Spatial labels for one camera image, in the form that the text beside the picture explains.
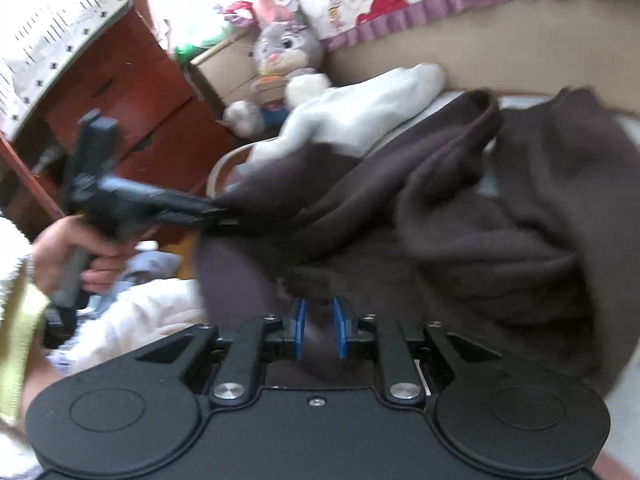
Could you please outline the person's left hand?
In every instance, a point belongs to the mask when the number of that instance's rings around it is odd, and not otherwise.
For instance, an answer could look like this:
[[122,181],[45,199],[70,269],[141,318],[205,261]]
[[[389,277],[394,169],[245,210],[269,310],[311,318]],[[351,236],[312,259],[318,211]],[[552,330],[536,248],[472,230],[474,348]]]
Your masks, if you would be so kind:
[[81,248],[96,257],[81,273],[81,284],[92,294],[104,294],[136,252],[137,242],[114,242],[79,216],[63,218],[48,226],[32,243],[34,283],[51,297],[68,257],[74,249]]

